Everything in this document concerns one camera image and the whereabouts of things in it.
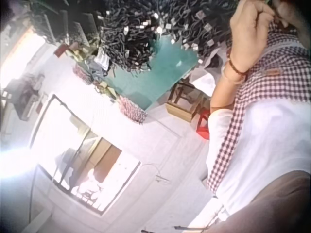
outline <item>white shirt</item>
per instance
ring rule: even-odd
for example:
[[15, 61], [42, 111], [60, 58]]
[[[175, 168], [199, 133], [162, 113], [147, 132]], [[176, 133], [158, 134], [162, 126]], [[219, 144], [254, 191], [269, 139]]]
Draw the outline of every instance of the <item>white shirt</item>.
[[[211, 174], [232, 111], [221, 109], [208, 119], [207, 156]], [[268, 184], [295, 170], [311, 173], [311, 106], [290, 100], [261, 100], [246, 111], [241, 135], [216, 195], [233, 214]]]

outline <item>checkered scarf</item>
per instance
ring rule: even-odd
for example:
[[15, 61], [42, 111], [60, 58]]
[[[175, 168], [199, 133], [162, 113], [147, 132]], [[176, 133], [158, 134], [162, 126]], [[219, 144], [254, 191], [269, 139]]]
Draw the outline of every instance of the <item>checkered scarf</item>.
[[310, 55], [297, 40], [295, 31], [284, 33], [271, 24], [267, 48], [270, 52], [249, 71], [247, 81], [237, 91], [229, 129], [207, 180], [213, 193], [229, 167], [249, 104], [265, 99], [311, 100]]

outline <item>red stool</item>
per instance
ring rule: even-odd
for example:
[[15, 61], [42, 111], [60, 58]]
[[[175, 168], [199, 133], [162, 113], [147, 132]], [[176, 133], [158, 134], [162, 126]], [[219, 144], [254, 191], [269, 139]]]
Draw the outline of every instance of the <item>red stool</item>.
[[208, 124], [207, 125], [204, 125], [204, 126], [201, 126], [201, 123], [202, 123], [202, 120], [206, 120], [208, 121], [208, 118], [209, 118], [209, 115], [210, 115], [210, 110], [207, 110], [207, 109], [203, 109], [201, 111], [201, 114], [200, 114], [200, 119], [199, 119], [199, 122], [198, 122], [198, 126], [196, 128], [196, 132], [201, 136], [203, 137], [204, 139], [206, 140], [209, 140], [209, 130], [208, 130]]

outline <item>bracelet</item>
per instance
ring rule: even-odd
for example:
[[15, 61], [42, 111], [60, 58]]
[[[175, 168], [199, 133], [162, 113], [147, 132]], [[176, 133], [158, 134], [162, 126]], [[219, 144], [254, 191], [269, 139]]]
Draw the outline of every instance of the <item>bracelet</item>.
[[246, 78], [245, 75], [244, 75], [243, 78], [242, 78], [241, 80], [239, 80], [239, 81], [234, 81], [234, 80], [228, 78], [228, 77], [225, 75], [225, 65], [224, 65], [223, 68], [222, 68], [222, 76], [223, 76], [224, 78], [226, 78], [229, 82], [231, 82], [231, 83], [234, 84], [234, 85], [240, 85], [240, 84], [242, 84], [242, 83], [245, 81], [245, 78]]
[[239, 75], [241, 75], [241, 76], [247, 75], [248, 71], [246, 71], [246, 72], [240, 72], [240, 71], [238, 71], [238, 69], [236, 69], [235, 66], [233, 65], [233, 63], [232, 63], [232, 61], [231, 61], [230, 58], [229, 58], [229, 64], [230, 64], [231, 68], [232, 68], [237, 74], [239, 74]]

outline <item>woman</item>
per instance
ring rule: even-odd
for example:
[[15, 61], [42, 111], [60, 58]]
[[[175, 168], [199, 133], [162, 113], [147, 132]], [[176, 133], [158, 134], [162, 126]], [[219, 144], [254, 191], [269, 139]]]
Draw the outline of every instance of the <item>woman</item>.
[[232, 49], [210, 104], [207, 184], [231, 216], [208, 233], [287, 233], [308, 222], [310, 31], [292, 6], [274, 4], [298, 37], [259, 0], [241, 0], [230, 21]]

